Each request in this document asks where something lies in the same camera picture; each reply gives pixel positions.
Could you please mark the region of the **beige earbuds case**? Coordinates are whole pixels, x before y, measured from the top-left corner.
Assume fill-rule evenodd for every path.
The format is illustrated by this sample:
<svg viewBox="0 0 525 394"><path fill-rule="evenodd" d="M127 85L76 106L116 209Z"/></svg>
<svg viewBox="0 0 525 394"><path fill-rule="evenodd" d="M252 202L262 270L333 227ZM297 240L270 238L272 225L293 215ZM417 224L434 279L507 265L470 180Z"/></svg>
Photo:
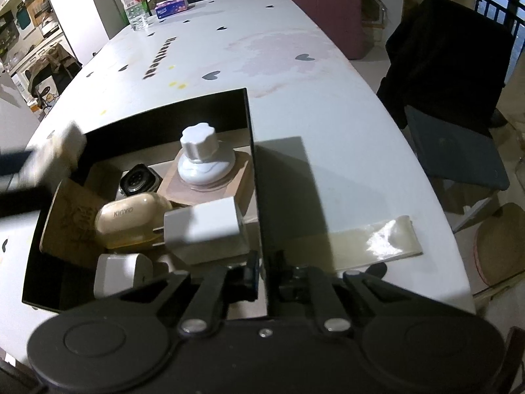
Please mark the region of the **beige earbuds case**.
<svg viewBox="0 0 525 394"><path fill-rule="evenodd" d="M156 229L164 225L164 215L172 209L169 200L154 192L107 203L95 217L95 238L110 252L148 250L161 241Z"/></svg>

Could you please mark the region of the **black cardboard box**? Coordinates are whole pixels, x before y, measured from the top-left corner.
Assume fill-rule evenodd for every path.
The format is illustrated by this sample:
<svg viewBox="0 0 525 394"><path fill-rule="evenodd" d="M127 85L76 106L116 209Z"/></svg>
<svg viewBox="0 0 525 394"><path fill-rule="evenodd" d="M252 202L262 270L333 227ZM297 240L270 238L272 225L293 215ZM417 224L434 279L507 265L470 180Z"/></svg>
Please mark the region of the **black cardboard box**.
<svg viewBox="0 0 525 394"><path fill-rule="evenodd" d="M183 129L199 122L211 124L221 140L239 151L249 153L254 148L247 92L233 90L150 109L87 133L78 166L66 179L109 203L116 199L125 172L137 164L170 164L180 148ZM96 268L40 252L51 205L38 216L21 301L36 309L62 312L93 300Z"/></svg>

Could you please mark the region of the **round brown stool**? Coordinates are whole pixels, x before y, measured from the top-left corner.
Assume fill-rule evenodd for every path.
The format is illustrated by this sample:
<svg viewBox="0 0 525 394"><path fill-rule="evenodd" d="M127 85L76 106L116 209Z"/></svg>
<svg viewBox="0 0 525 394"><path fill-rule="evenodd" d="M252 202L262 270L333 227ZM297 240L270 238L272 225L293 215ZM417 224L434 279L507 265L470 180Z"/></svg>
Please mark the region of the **round brown stool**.
<svg viewBox="0 0 525 394"><path fill-rule="evenodd" d="M506 203L480 224L473 247L474 261L487 286L524 271L524 210Z"/></svg>

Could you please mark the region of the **large white charger block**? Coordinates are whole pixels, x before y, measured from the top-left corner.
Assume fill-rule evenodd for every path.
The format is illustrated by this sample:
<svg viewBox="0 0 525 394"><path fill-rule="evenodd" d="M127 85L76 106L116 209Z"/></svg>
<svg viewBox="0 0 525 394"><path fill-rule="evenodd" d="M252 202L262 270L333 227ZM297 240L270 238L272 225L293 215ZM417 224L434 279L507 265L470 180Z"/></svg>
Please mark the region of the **large white charger block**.
<svg viewBox="0 0 525 394"><path fill-rule="evenodd" d="M250 251L243 217L233 197L166 212L154 229L162 244L193 266L245 255Z"/></svg>

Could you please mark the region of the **small white plug charger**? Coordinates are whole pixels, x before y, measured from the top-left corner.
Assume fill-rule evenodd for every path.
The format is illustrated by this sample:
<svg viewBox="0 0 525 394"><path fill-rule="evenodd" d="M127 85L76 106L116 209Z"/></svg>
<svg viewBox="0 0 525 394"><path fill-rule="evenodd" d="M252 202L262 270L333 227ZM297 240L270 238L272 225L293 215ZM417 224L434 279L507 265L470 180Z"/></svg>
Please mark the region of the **small white plug charger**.
<svg viewBox="0 0 525 394"><path fill-rule="evenodd" d="M142 253L101 254L95 271L94 298L143 286L152 278L153 263Z"/></svg>

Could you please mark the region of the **carved wooden coaster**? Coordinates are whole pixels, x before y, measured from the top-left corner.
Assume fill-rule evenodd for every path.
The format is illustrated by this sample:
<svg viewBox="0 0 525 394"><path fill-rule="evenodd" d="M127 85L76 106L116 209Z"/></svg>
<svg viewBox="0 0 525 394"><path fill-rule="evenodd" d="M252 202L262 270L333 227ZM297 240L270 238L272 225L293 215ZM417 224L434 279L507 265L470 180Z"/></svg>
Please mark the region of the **carved wooden coaster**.
<svg viewBox="0 0 525 394"><path fill-rule="evenodd" d="M71 179L63 180L52 199L40 240L40 252L94 270L104 247L97 243L95 217L108 203Z"/></svg>

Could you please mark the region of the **white suction knob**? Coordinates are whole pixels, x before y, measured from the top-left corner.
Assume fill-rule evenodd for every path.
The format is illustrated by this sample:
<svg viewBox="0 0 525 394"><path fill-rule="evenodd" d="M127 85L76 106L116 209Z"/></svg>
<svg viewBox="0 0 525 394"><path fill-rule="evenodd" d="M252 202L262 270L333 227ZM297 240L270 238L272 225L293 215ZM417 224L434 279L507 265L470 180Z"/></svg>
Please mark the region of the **white suction knob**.
<svg viewBox="0 0 525 394"><path fill-rule="evenodd" d="M208 123L186 127L180 143L177 170L181 179L191 186L207 187L221 182L236 163L233 148L221 142L215 128Z"/></svg>

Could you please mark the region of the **white round tape tin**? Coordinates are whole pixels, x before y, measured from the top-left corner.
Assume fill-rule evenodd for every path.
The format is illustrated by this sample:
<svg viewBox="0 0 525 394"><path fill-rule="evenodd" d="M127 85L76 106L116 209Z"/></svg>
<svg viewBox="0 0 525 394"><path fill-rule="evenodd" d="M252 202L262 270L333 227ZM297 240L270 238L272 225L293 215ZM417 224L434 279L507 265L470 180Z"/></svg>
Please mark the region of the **white round tape tin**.
<svg viewBox="0 0 525 394"><path fill-rule="evenodd" d="M21 167L20 187L45 187L54 193L77 168L85 145L85 135L75 123L53 131L41 146L32 150Z"/></svg>

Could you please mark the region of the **square wooden coaster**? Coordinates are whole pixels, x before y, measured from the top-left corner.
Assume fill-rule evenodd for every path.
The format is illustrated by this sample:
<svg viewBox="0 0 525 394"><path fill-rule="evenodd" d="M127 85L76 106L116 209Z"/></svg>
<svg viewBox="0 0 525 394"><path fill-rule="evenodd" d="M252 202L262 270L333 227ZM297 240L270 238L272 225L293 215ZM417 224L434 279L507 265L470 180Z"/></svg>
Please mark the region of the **square wooden coaster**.
<svg viewBox="0 0 525 394"><path fill-rule="evenodd" d="M254 191L253 164L249 153L236 150L236 163L226 181L211 188L193 187L181 179L177 166L182 155L180 150L160 183L157 194L183 207L234 197L241 212L247 210Z"/></svg>

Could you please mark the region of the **black office chair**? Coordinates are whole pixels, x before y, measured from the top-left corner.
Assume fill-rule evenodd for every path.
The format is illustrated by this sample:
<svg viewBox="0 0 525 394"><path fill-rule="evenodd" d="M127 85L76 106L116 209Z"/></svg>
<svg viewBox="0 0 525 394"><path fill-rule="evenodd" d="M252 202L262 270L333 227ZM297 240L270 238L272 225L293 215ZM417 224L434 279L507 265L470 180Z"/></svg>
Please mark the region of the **black office chair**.
<svg viewBox="0 0 525 394"><path fill-rule="evenodd" d="M409 130L427 176L509 188L490 131L512 44L503 25L450 0L423 0L387 40L391 65L377 96Z"/></svg>

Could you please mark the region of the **clear water bottle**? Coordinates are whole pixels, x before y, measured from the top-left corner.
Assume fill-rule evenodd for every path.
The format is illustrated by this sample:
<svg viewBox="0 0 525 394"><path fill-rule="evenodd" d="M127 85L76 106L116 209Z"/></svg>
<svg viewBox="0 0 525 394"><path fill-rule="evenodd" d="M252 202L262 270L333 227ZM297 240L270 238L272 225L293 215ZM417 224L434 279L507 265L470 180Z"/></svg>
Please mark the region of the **clear water bottle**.
<svg viewBox="0 0 525 394"><path fill-rule="evenodd" d="M120 0L125 15L134 31L145 30L149 26L150 11L147 0Z"/></svg>

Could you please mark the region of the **black chair with bag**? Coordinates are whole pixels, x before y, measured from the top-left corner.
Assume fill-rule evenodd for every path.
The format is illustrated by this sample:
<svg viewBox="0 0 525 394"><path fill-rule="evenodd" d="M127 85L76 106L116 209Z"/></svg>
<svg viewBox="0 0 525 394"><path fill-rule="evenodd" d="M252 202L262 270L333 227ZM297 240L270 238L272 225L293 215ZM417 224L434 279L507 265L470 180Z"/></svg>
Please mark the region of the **black chair with bag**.
<svg viewBox="0 0 525 394"><path fill-rule="evenodd" d="M39 84L50 77L61 95L81 68L79 60L61 44L53 45L24 71L28 80L28 92L36 99L39 108L43 109L46 94L37 90Z"/></svg>

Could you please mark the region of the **clear tape strip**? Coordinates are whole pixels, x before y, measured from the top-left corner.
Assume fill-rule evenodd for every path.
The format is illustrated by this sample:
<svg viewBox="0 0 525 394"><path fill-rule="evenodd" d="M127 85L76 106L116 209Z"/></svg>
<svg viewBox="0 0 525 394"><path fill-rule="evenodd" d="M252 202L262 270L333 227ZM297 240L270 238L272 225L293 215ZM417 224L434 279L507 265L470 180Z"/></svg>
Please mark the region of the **clear tape strip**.
<svg viewBox="0 0 525 394"><path fill-rule="evenodd" d="M351 230L295 238L283 249L289 264L314 266L329 273L423 253L406 215Z"/></svg>

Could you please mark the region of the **blue tissue pack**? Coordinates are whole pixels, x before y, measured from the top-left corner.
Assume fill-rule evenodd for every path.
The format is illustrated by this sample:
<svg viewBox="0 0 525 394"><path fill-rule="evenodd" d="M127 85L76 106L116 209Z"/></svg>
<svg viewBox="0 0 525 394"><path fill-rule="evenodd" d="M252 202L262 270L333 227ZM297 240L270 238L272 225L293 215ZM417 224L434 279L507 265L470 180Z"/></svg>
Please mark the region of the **blue tissue pack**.
<svg viewBox="0 0 525 394"><path fill-rule="evenodd" d="M155 13L159 20L178 14L189 9L188 0L165 0L157 3Z"/></svg>

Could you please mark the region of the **black smartwatch body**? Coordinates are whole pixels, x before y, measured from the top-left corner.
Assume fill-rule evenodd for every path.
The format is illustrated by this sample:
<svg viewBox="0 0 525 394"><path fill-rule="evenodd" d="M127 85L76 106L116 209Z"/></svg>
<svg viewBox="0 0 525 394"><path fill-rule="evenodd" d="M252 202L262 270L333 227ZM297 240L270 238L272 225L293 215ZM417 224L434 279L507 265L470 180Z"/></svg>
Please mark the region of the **black smartwatch body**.
<svg viewBox="0 0 525 394"><path fill-rule="evenodd" d="M116 199L157 192L163 178L146 164L137 164L119 181Z"/></svg>

